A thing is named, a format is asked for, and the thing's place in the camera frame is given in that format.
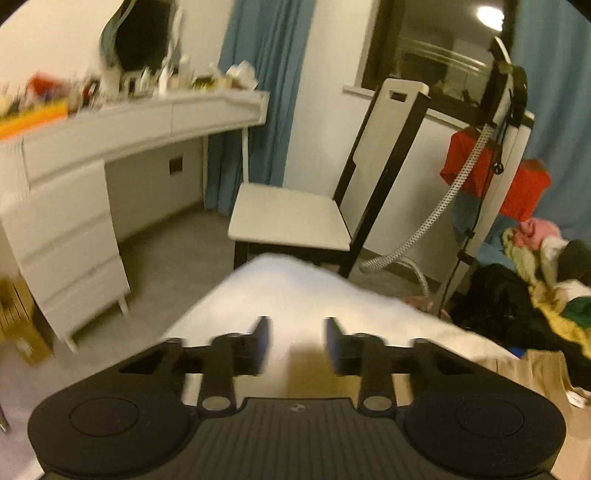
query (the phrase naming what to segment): desk leg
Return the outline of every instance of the desk leg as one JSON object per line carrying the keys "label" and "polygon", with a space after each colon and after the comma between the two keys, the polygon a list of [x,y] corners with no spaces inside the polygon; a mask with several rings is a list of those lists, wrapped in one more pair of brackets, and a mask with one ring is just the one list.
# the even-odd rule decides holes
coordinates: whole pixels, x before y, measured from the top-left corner
{"label": "desk leg", "polygon": [[249,182],[248,168],[248,127],[242,129],[242,181]]}
{"label": "desk leg", "polygon": [[72,353],[78,353],[78,346],[72,337],[64,338],[64,343],[68,346]]}
{"label": "desk leg", "polygon": [[9,434],[11,431],[10,424],[8,423],[8,420],[6,419],[6,416],[4,415],[4,411],[2,410],[2,406],[0,406],[0,430],[2,430],[2,432],[5,434]]}
{"label": "desk leg", "polygon": [[127,306],[127,301],[124,296],[119,297],[119,308],[124,317],[129,317],[129,307]]}

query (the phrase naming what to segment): white wall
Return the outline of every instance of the white wall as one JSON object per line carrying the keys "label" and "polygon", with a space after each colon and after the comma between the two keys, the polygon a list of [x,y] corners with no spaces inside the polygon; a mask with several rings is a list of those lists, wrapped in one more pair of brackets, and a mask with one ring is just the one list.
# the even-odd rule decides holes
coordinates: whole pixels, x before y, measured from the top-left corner
{"label": "white wall", "polygon": [[185,10],[181,46],[196,75],[217,64],[234,0],[178,0]]}
{"label": "white wall", "polygon": [[99,37],[121,0],[28,0],[0,27],[0,84],[100,68]]}
{"label": "white wall", "polygon": [[[318,0],[302,69],[284,186],[332,195],[369,99],[343,93],[359,66],[372,0]],[[455,128],[427,118],[366,243],[389,253],[408,238],[447,190],[439,177]],[[442,280],[457,245],[448,213],[411,251]]]}
{"label": "white wall", "polygon": [[[217,63],[234,0],[178,0],[181,45],[196,73]],[[0,85],[11,92],[35,72],[62,78],[101,71],[99,38],[122,0],[28,0],[0,27]]]}
{"label": "white wall", "polygon": [[[169,161],[178,157],[183,171],[170,175]],[[203,200],[202,160],[202,139],[196,138],[107,163],[117,240]]]}

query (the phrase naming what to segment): white chair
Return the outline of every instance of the white chair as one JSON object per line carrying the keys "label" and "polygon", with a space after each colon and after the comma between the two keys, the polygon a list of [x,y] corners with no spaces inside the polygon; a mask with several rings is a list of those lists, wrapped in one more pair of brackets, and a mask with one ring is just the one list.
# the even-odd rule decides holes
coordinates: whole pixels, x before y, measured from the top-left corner
{"label": "white chair", "polygon": [[228,237],[234,269],[248,255],[275,252],[339,266],[348,277],[427,112],[424,83],[386,79],[376,91],[332,198],[250,183],[243,135],[244,182]]}

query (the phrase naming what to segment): drawer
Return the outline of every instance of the drawer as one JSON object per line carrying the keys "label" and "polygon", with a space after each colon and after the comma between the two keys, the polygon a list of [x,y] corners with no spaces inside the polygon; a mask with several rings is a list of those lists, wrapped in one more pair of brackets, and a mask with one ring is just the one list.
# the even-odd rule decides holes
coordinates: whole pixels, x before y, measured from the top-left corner
{"label": "drawer", "polygon": [[34,182],[77,162],[170,135],[171,105],[115,107],[82,113],[25,136],[25,165]]}
{"label": "drawer", "polygon": [[113,222],[107,216],[25,261],[21,273],[35,299],[42,302],[117,255]]}
{"label": "drawer", "polygon": [[0,141],[0,209],[23,199],[28,192],[22,138]]}
{"label": "drawer", "polygon": [[2,213],[2,223],[20,264],[61,236],[109,214],[102,161],[31,189],[30,195]]}
{"label": "drawer", "polygon": [[223,97],[179,103],[173,106],[173,135],[191,130],[218,132],[257,124],[261,103],[233,102]]}
{"label": "drawer", "polygon": [[127,293],[125,269],[117,256],[38,305],[57,337],[64,339]]}

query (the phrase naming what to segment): chair backrest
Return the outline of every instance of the chair backrest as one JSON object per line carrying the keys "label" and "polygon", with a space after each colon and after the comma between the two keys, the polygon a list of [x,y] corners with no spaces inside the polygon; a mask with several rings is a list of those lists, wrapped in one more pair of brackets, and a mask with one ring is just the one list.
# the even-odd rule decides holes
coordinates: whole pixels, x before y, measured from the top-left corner
{"label": "chair backrest", "polygon": [[335,190],[358,253],[402,168],[427,113],[429,87],[386,79],[375,92]]}

